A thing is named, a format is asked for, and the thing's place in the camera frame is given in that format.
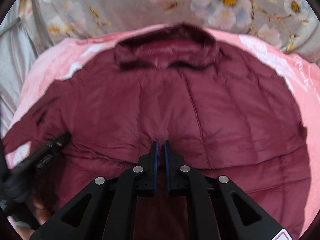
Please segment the person's left hand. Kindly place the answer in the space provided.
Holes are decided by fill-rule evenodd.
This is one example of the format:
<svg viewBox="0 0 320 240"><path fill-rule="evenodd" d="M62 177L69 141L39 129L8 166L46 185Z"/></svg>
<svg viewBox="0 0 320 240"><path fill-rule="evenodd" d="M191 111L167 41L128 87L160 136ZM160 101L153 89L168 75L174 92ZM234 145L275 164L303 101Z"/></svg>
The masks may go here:
<svg viewBox="0 0 320 240"><path fill-rule="evenodd" d="M52 211L46 208L40 197L33 194L27 203L28 207L31 208L33 217L36 218L39 225L44 224L52 216ZM32 234L35 232L35 227L25 221L16 222L15 229L24 240L30 239Z"/></svg>

